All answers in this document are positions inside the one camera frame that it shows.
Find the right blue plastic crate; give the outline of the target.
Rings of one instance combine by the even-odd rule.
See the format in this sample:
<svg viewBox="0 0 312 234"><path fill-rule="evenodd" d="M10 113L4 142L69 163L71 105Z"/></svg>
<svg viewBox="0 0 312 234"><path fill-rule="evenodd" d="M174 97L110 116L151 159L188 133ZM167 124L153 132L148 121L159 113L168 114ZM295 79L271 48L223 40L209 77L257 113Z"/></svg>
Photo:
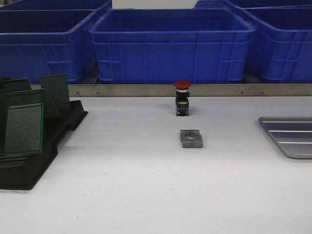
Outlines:
<svg viewBox="0 0 312 234"><path fill-rule="evenodd" d="M311 83L312 9L246 8L255 28L246 63L263 83Z"/></svg>

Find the centre blue plastic crate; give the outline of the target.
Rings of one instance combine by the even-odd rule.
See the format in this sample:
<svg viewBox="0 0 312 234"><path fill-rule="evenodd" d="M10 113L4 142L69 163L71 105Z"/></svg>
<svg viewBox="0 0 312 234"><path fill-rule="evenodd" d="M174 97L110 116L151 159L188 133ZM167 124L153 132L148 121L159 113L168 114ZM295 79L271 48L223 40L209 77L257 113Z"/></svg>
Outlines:
<svg viewBox="0 0 312 234"><path fill-rule="evenodd" d="M254 29L225 9L115 9L90 33L109 84L240 83Z"/></svg>

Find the rear right green circuit board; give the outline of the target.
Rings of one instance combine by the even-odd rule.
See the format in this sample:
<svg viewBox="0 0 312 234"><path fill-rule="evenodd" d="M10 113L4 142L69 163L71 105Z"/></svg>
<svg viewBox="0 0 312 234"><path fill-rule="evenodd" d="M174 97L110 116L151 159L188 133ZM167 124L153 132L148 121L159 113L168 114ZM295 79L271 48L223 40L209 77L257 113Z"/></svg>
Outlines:
<svg viewBox="0 0 312 234"><path fill-rule="evenodd" d="M70 110L71 105L66 74L42 76L40 78L40 84L41 88L46 90L60 112Z"/></svg>

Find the left blue plastic crate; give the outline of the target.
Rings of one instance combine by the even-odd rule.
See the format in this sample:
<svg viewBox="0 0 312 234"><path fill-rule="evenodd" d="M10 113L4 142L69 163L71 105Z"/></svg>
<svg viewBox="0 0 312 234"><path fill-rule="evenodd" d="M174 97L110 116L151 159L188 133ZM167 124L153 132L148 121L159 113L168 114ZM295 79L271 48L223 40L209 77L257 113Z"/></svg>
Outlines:
<svg viewBox="0 0 312 234"><path fill-rule="evenodd" d="M69 83L86 77L96 55L89 32L95 10L2 10L0 75L27 78L66 74Z"/></svg>

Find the grey metal clamp block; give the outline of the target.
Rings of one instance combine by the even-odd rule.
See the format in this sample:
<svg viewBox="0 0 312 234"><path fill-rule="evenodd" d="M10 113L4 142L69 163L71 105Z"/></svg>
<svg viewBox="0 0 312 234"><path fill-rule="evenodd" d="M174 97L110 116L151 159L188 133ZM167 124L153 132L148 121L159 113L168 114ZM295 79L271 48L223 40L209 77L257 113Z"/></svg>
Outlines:
<svg viewBox="0 0 312 234"><path fill-rule="evenodd" d="M182 148L203 148L202 135L199 130L180 130Z"/></svg>

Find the silver metal tray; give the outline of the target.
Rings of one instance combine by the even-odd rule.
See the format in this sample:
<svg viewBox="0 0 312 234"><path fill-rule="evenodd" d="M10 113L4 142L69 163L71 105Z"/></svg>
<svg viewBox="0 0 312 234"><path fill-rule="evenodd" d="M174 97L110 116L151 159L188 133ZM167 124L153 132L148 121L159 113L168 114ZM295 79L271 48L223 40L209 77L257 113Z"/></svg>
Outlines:
<svg viewBox="0 0 312 234"><path fill-rule="evenodd" d="M260 117L258 122L285 156L312 158L311 117Z"/></svg>

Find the far right blue crate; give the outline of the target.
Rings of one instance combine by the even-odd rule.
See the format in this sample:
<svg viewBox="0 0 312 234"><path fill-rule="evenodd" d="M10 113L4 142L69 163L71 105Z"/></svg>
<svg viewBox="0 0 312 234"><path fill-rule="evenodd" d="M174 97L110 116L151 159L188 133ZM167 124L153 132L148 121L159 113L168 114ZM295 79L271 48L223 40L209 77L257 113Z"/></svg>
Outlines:
<svg viewBox="0 0 312 234"><path fill-rule="evenodd" d="M194 9L311 7L311 0L198 0Z"/></svg>

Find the rear left green circuit board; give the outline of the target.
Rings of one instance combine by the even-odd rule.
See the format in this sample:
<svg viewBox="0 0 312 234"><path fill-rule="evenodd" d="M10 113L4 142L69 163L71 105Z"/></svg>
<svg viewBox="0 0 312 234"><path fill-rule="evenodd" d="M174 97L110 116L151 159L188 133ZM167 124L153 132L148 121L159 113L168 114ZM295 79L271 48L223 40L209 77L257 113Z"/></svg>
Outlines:
<svg viewBox="0 0 312 234"><path fill-rule="evenodd" d="M11 89L14 91L26 91L31 90L30 83L28 79L10 79L10 80L1 80L0 81L4 89Z"/></svg>

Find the far left green circuit board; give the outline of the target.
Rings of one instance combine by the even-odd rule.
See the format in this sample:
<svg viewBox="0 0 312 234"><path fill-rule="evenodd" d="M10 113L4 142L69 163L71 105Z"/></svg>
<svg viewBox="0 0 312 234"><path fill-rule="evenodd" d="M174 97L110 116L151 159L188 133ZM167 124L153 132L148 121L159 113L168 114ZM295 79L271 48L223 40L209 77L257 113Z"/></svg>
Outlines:
<svg viewBox="0 0 312 234"><path fill-rule="evenodd" d="M7 121L8 96L11 91L9 89L0 90L0 141L4 142L5 129Z"/></svg>

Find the red emergency stop button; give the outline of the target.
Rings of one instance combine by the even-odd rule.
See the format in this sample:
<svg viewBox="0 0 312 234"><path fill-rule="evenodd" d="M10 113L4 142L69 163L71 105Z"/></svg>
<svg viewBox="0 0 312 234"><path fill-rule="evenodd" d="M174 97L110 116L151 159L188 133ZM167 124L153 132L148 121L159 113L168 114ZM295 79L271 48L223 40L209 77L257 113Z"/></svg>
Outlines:
<svg viewBox="0 0 312 234"><path fill-rule="evenodd" d="M191 83L188 81L177 81L175 83L176 87L176 98L175 98L175 106L176 106L176 116L188 116L189 115L189 88L191 87Z"/></svg>

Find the blue plastic crate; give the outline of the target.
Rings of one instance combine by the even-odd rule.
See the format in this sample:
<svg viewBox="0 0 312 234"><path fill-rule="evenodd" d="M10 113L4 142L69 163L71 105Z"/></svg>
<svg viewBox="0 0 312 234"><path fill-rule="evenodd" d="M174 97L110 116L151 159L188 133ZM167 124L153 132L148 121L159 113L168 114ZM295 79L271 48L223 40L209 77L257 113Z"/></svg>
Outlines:
<svg viewBox="0 0 312 234"><path fill-rule="evenodd" d="M225 9L115 9L90 33L109 84L240 83L254 29Z"/></svg>
<svg viewBox="0 0 312 234"><path fill-rule="evenodd" d="M95 10L2 10L0 75L27 78L66 74L69 83L86 77L96 55L89 32Z"/></svg>
<svg viewBox="0 0 312 234"><path fill-rule="evenodd" d="M255 28L246 63L263 83L311 83L312 9L246 8Z"/></svg>

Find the black slotted board rack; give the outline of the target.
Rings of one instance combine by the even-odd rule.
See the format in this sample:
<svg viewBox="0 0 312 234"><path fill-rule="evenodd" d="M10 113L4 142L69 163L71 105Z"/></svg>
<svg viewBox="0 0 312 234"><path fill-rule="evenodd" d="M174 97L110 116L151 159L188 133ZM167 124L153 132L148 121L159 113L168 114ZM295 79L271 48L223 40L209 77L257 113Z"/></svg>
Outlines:
<svg viewBox="0 0 312 234"><path fill-rule="evenodd" d="M80 100L70 101L70 109L61 110L61 118L44 123L42 152L9 156L4 153L4 133L0 131L0 188L31 190L58 155L57 144L70 130L75 130L87 112Z"/></svg>

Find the green perforated circuit board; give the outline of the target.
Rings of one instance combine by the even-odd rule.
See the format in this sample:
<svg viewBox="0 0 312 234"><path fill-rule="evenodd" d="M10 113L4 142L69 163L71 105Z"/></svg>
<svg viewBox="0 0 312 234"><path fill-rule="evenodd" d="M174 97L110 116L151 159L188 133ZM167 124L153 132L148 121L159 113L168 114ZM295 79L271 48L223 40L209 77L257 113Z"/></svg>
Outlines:
<svg viewBox="0 0 312 234"><path fill-rule="evenodd" d="M43 103L9 106L4 152L40 154L43 139Z"/></svg>
<svg viewBox="0 0 312 234"><path fill-rule="evenodd" d="M45 89L16 91L9 95L10 106L43 104L43 118L59 118L61 114Z"/></svg>

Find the far left blue crate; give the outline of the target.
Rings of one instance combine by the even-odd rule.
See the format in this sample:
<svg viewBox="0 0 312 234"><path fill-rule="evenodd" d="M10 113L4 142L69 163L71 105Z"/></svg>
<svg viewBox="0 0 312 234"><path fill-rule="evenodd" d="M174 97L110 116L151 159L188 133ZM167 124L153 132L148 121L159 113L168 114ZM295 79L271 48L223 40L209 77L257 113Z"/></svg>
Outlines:
<svg viewBox="0 0 312 234"><path fill-rule="evenodd" d="M112 7L111 0L18 0L1 6L1 10L96 10Z"/></svg>

